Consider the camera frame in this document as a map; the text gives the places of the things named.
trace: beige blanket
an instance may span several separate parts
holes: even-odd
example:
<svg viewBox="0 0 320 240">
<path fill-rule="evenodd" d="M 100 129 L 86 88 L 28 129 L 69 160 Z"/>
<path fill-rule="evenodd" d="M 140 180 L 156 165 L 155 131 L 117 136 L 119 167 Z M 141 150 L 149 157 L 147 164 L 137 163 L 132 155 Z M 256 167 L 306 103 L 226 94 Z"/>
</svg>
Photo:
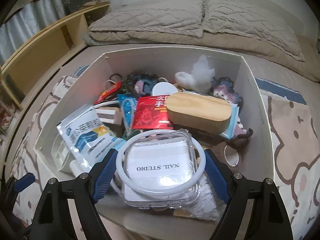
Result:
<svg viewBox="0 0 320 240">
<path fill-rule="evenodd" d="M 94 40 L 102 42 L 118 41 L 120 43 L 139 39 L 144 41 L 149 40 L 150 43 L 198 45 L 242 52 L 278 63 L 312 81 L 320 81 L 320 55 L 316 51 L 315 44 L 305 37 L 298 36 L 298 41 L 306 58 L 306 61 L 302 62 L 268 42 L 230 33 L 212 34 L 204 32 L 202 38 L 180 34 L 138 31 L 89 32 L 89 34 Z"/>
</svg>

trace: wooden shelf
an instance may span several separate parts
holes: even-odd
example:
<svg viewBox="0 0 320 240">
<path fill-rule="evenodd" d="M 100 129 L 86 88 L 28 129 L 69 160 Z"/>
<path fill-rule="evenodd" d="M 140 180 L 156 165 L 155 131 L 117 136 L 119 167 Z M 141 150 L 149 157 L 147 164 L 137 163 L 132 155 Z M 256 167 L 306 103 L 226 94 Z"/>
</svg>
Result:
<svg viewBox="0 0 320 240">
<path fill-rule="evenodd" d="M 10 75 L 16 86 L 27 95 L 34 84 L 60 58 L 68 54 L 74 47 L 84 45 L 82 35 L 88 32 L 85 15 L 88 13 L 101 16 L 107 13 L 109 2 L 89 6 L 70 14 L 26 41 L 1 67 L 1 83 L 19 108 L 19 101 L 14 98 L 10 88 L 5 83 L 5 76 Z"/>
<path fill-rule="evenodd" d="M 16 112 L 16 116 L 7 130 L 5 141 L 0 148 L 1 174 L 5 156 L 10 150 L 9 145 L 14 139 L 13 135 L 19 128 L 29 106 L 50 78 L 87 46 L 82 39 L 82 35 L 88 32 L 85 16 L 92 13 L 91 19 L 97 20 L 97 16 L 102 17 L 108 12 L 109 5 L 109 2 L 105 2 L 90 6 L 49 25 L 26 41 L 1 66 L 1 84 L 20 109 Z M 24 93 L 25 98 L 22 102 L 15 98 L 5 83 L 6 75 L 10 75 L 17 87 Z"/>
</svg>

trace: white packet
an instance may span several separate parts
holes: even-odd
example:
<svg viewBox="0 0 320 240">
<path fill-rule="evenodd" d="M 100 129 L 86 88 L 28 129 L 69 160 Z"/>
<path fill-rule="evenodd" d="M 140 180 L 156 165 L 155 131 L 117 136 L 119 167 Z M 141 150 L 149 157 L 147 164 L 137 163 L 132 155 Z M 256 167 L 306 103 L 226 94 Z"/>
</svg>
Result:
<svg viewBox="0 0 320 240">
<path fill-rule="evenodd" d="M 89 104 L 62 120 L 57 129 L 85 172 L 101 162 L 110 149 L 119 150 L 125 142 L 101 122 Z"/>
</svg>

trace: metal screw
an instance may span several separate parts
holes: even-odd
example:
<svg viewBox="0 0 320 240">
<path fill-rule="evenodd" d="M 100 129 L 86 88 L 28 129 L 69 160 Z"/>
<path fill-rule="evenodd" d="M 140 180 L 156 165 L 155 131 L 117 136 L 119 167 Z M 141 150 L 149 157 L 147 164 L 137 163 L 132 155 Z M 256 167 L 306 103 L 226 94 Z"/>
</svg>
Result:
<svg viewBox="0 0 320 240">
<path fill-rule="evenodd" d="M 273 183 L 273 180 L 272 179 L 270 179 L 270 178 L 266 178 L 266 183 L 268 183 L 268 184 L 272 184 Z"/>
<path fill-rule="evenodd" d="M 80 174 L 81 179 L 86 179 L 88 176 L 89 176 L 89 174 L 86 172 Z"/>
<path fill-rule="evenodd" d="M 236 179 L 241 179 L 242 178 L 242 174 L 239 173 L 239 172 L 234 173 L 233 176 L 235 176 Z"/>
<path fill-rule="evenodd" d="M 56 181 L 57 181 L 56 178 L 51 178 L 51 179 L 48 180 L 48 183 L 52 185 L 52 184 L 55 184 Z"/>
</svg>

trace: blue packet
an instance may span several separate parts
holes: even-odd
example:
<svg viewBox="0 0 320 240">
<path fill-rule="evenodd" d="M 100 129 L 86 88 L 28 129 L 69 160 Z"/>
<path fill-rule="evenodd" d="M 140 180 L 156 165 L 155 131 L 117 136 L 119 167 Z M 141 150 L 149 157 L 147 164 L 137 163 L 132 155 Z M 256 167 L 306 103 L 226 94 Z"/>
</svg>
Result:
<svg viewBox="0 0 320 240">
<path fill-rule="evenodd" d="M 118 94 L 119 105 L 124 119 L 124 127 L 128 134 L 131 133 L 134 112 L 137 109 L 138 101 L 133 94 Z"/>
<path fill-rule="evenodd" d="M 228 128 L 222 132 L 220 135 L 227 138 L 227 139 L 231 139 L 233 137 L 233 135 L 235 134 L 235 129 L 236 129 L 236 120 L 237 120 L 237 116 L 239 114 L 239 106 L 237 104 L 233 104 L 230 103 L 231 105 L 231 118 L 230 118 L 230 122 L 229 122 L 229 126 Z"/>
</svg>

